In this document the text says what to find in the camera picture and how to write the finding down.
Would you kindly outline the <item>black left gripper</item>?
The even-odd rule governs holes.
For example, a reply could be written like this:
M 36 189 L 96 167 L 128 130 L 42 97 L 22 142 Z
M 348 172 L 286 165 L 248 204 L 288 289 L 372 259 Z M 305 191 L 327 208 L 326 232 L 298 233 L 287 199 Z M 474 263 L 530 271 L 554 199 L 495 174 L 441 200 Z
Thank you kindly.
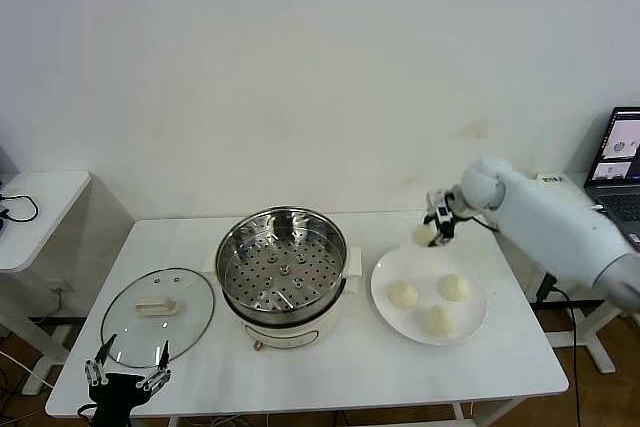
M 104 371 L 104 363 L 116 339 L 112 334 L 102 344 L 93 359 L 85 362 L 84 371 L 89 385 L 89 398 L 96 404 L 91 424 L 96 427 L 127 427 L 131 425 L 131 412 L 146 404 L 151 392 L 158 390 L 170 380 L 168 368 L 170 353 L 166 340 L 156 369 L 145 378 L 139 375 L 109 373 Z

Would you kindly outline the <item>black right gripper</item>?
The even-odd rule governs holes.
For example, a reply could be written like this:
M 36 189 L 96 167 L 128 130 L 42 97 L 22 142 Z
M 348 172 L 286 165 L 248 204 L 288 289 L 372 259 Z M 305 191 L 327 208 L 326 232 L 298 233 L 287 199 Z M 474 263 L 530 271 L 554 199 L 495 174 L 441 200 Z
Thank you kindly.
M 424 224 L 435 222 L 435 234 L 430 245 L 445 246 L 455 236 L 455 223 L 453 221 L 443 223 L 436 221 L 447 220 L 447 208 L 456 221 L 468 221 L 470 219 L 470 208 L 459 188 L 452 188 L 447 192 L 442 189 L 429 191 L 426 201 L 427 214 L 424 218 Z

